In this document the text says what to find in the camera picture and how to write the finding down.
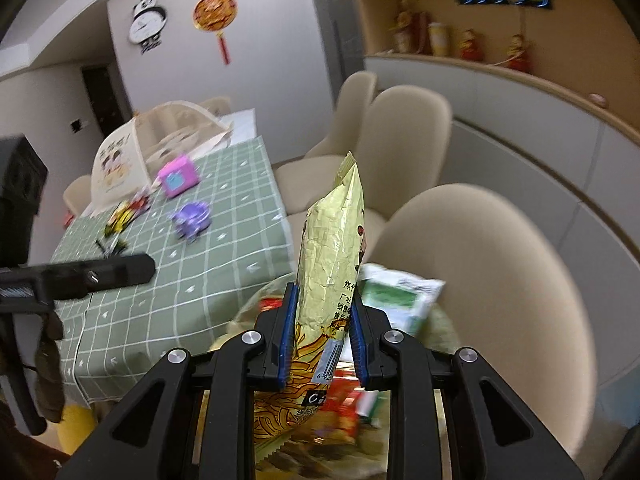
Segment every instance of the metal screw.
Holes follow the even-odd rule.
[[[177,348],[175,350],[171,350],[166,358],[169,359],[170,363],[177,365],[187,358],[187,352],[182,348]]]
[[[473,348],[463,348],[460,351],[460,359],[466,361],[467,363],[474,363],[478,360],[478,352],[476,352]]]
[[[385,339],[390,343],[399,343],[404,339],[404,335],[399,330],[388,330],[385,332]]]
[[[256,332],[255,330],[249,330],[249,332],[242,334],[242,342],[248,345],[256,344],[260,339],[262,339],[260,332]]]

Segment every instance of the snack bag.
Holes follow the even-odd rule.
[[[363,265],[358,275],[362,303],[382,310],[391,328],[411,335],[420,330],[444,284],[378,264]]]
[[[149,190],[145,187],[130,200],[123,200],[118,204],[104,227],[104,237],[120,234],[142,213],[149,211],[149,208]]]
[[[291,372],[284,391],[255,394],[256,462],[278,449],[326,397],[366,246],[363,225],[362,186],[356,161],[348,153],[334,189],[306,213]]]

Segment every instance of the yellow object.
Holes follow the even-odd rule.
[[[62,451],[71,455],[98,425],[89,408],[67,404],[62,411],[62,422],[55,424]]]
[[[256,462],[278,449],[293,428],[316,412],[311,399],[329,388],[366,247],[363,225],[362,185],[349,152],[334,189],[306,214],[291,372],[282,392],[255,394]]]
[[[123,232],[133,220],[135,213],[136,211],[130,208],[130,201],[120,202],[104,227],[104,237],[108,238],[113,234]]]
[[[434,56],[447,57],[449,55],[449,30],[447,25],[430,23],[429,38]]]

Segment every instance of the red tassel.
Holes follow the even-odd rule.
[[[222,59],[225,62],[225,65],[228,65],[229,63],[231,63],[231,58],[229,57],[229,51],[226,48],[225,37],[221,32],[218,34],[218,42],[220,43],[220,53],[222,54]]]

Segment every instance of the green checkered tablecloth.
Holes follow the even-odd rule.
[[[261,138],[196,162],[201,183],[173,200],[162,192],[123,233],[126,254],[148,253],[158,272],[147,285],[59,302],[65,392],[76,402],[119,399],[177,346],[206,352],[261,286],[292,271],[289,227]],[[192,244],[168,215],[210,203],[211,226]],[[78,218],[54,262],[99,258],[94,240],[109,217]]]

